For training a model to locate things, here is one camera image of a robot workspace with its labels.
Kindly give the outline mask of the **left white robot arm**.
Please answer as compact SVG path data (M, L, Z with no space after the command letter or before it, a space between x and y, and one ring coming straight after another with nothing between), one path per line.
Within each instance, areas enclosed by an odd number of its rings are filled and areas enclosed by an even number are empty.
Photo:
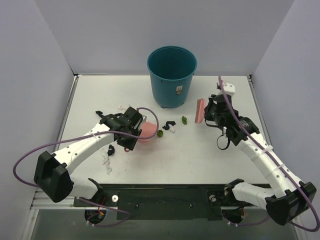
M132 151L145 121L146 117L133 107L124 113L101 115L100 121L80 140L53 153L41 153L34 182L54 203L67 197L80 197L92 206L99 205L103 200L100 185L92 178L72 177L72 173L87 158L113 142Z

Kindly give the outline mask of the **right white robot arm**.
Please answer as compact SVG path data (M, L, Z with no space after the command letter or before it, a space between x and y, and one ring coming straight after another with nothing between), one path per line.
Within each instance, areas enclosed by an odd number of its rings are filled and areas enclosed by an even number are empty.
M267 144L258 127L237 110L231 112L226 100L231 100L231 96L211 95L204 108L205 121L214 122L228 142L247 155L270 187L258 187L238 178L225 185L224 201L230 205L246 202L260 207L274 222L284 226L309 209L317 189L311 182L304 183L295 176Z

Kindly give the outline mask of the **pink dustpan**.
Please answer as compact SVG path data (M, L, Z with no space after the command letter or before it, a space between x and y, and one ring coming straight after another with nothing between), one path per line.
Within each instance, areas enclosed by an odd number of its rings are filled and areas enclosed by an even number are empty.
M138 139L138 143L147 143L150 138L152 138L152 135L158 131L157 125L154 123L150 123L148 121L144 122L141 126L141 137L147 138L147 139Z

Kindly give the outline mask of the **pink hand brush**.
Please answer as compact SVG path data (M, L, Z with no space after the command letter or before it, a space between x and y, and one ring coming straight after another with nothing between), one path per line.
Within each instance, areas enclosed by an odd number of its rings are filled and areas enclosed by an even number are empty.
M195 113L195 120L194 120L196 124L200 124L204 120L205 107L206 107L206 101L203 98L198 99L196 104L196 113Z

